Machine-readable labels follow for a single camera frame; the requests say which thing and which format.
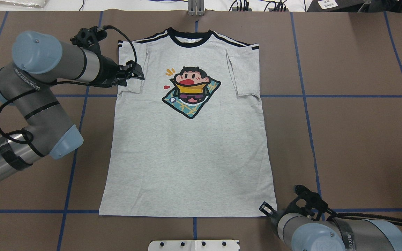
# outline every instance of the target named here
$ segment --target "folded sleeve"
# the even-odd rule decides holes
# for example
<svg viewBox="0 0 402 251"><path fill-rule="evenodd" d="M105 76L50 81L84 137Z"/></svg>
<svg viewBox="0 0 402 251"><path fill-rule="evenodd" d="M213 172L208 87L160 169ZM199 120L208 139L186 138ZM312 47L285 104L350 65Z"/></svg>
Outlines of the folded sleeve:
<svg viewBox="0 0 402 251"><path fill-rule="evenodd" d="M133 45L134 49L136 50L137 63L142 67L144 76L147 77L146 73L147 44L133 42ZM128 62L129 60L134 60L134 53L133 49L131 48L131 45L129 44L128 41L119 41L119 64L125 65L125 63ZM127 83L126 87L125 86L118 87L118 93L121 93L123 91L141 93L144 81L141 81L140 79L137 78L131 78L128 79L126 83Z"/></svg>
<svg viewBox="0 0 402 251"><path fill-rule="evenodd" d="M260 98L260 61L258 44L226 50L230 78L238 96Z"/></svg>

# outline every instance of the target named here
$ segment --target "white label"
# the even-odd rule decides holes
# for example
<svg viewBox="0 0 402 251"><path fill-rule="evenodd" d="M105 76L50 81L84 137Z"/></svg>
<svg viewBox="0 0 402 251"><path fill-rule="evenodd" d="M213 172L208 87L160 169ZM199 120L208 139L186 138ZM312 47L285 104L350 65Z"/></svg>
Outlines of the white label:
<svg viewBox="0 0 402 251"><path fill-rule="evenodd" d="M338 6L338 4L336 3L335 0L322 0L322 1L319 1L318 4L320 5L320 7L322 9L328 9L328 8L333 8L333 7Z"/></svg>

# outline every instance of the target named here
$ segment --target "brown table surface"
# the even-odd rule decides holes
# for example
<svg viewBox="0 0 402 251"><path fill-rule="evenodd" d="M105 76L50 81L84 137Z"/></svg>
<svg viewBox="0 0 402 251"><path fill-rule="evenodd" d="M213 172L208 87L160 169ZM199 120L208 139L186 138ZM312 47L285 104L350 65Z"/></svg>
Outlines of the brown table surface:
<svg viewBox="0 0 402 251"><path fill-rule="evenodd" d="M185 11L0 12L0 68L24 30L68 41L80 28L100 24L131 39L172 26L259 43L278 207L303 184L338 212L402 218L402 14L207 11L196 19ZM118 39L109 32L101 42L105 56L118 59ZM116 88L53 91L85 142L60 160L45 157L0 182L0 251L146 251L150 240L163 239L237 239L242 251L287 250L263 217L98 216ZM1 124L11 131L26 122L7 107Z"/></svg>

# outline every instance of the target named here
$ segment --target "gray t-shirt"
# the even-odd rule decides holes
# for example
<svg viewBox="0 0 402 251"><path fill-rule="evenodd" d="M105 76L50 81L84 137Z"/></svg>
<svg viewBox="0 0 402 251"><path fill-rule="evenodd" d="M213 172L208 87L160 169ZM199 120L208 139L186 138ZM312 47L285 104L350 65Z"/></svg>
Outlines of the gray t-shirt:
<svg viewBox="0 0 402 251"><path fill-rule="evenodd" d="M119 46L120 64L133 59ZM258 44L169 28L134 47L145 80L118 87L99 214L263 216L276 199Z"/></svg>

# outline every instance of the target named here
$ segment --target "metal bracket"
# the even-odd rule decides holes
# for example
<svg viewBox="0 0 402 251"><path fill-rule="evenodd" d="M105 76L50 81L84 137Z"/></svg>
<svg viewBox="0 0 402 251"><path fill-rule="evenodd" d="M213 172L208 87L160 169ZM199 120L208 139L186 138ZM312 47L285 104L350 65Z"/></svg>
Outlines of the metal bracket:
<svg viewBox="0 0 402 251"><path fill-rule="evenodd" d="M188 0L188 15L203 16L204 15L204 0Z"/></svg>

